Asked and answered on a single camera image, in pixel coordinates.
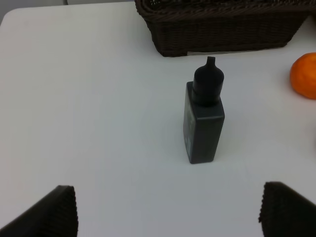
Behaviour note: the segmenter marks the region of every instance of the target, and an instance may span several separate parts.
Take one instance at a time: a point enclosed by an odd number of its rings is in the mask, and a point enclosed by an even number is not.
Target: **mandarin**
[[[307,53],[293,64],[290,71],[293,89],[313,100],[316,100],[316,53]]]

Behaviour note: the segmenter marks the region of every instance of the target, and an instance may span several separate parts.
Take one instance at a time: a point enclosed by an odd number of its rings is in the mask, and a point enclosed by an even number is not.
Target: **white wall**
[[[0,0],[0,23],[4,15],[16,8],[63,5],[63,0]]]
[[[134,1],[134,0],[68,0],[68,4],[73,5],[73,4],[86,4],[86,3],[118,2],[118,1]]]

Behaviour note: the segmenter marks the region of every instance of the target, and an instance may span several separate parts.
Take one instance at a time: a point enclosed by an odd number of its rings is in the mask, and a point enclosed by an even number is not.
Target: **dropper tip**
[[[207,67],[215,67],[215,57],[207,57],[207,61],[206,61],[206,65]]]

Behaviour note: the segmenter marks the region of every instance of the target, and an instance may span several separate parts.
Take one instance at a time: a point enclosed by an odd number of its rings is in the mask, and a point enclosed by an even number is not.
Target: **wicker basket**
[[[316,0],[135,0],[163,56],[285,46]]]

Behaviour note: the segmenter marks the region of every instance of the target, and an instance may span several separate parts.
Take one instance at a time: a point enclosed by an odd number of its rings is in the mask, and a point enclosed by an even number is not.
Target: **bottle cap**
[[[207,57],[204,66],[194,73],[192,100],[202,106],[212,106],[219,102],[224,74],[215,66],[215,57]]]

